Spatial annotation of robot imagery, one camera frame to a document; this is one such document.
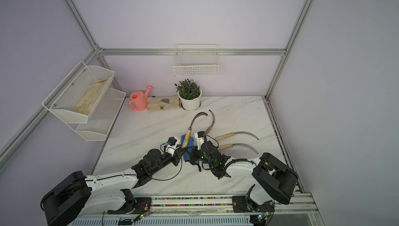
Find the blue fluffy rag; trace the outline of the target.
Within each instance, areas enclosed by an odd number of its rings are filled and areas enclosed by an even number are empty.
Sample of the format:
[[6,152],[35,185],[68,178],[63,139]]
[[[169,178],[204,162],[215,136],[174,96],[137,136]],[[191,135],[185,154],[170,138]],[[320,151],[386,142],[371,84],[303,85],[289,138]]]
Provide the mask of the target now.
[[191,153],[196,148],[197,148],[197,145],[195,144],[195,140],[192,136],[190,136],[188,145],[187,145],[187,149],[186,149],[185,153],[183,154],[183,159],[186,163],[190,163],[192,165],[198,165],[198,161],[192,160],[192,158],[191,158],[191,155],[192,155]]

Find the sickle with wooden handle middle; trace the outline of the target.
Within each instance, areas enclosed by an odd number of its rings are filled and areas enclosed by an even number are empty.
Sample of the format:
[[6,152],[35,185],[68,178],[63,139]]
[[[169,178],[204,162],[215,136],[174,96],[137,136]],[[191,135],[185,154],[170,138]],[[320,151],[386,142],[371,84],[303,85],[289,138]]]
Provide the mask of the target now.
[[220,145],[218,149],[225,150],[225,149],[229,149],[229,148],[233,148],[233,147],[246,147],[246,148],[249,148],[252,151],[254,151],[256,154],[259,153],[253,146],[251,146],[249,144],[242,144],[242,143]]

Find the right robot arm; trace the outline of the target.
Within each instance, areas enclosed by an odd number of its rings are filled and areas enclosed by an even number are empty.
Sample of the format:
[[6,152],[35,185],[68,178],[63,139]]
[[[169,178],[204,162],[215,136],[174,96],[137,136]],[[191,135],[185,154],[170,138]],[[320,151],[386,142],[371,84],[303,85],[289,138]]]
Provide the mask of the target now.
[[218,179],[236,176],[251,178],[253,181],[246,200],[252,206],[259,207],[270,201],[283,205],[291,202],[298,174],[271,153],[263,153],[253,159],[232,158],[221,154],[209,141],[189,149],[190,160],[207,164]]

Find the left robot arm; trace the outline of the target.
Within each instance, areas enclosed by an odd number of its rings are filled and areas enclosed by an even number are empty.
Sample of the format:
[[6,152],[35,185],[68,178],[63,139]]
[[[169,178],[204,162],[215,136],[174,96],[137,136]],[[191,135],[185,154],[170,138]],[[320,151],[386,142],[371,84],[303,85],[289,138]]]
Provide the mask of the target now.
[[169,164],[182,164],[184,150],[150,150],[138,164],[119,173],[85,176],[73,172],[45,194],[40,206],[49,226],[67,226],[77,217],[109,211],[128,214],[137,207],[133,189],[151,180]]

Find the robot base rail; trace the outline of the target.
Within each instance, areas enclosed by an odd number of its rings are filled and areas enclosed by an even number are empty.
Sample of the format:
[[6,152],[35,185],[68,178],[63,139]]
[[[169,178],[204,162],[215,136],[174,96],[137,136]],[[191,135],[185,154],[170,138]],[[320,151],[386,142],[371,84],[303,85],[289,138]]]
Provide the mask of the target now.
[[72,226],[322,226],[313,197],[297,193],[290,204],[268,202],[261,212],[235,212],[232,195],[154,196],[142,214],[81,216]]

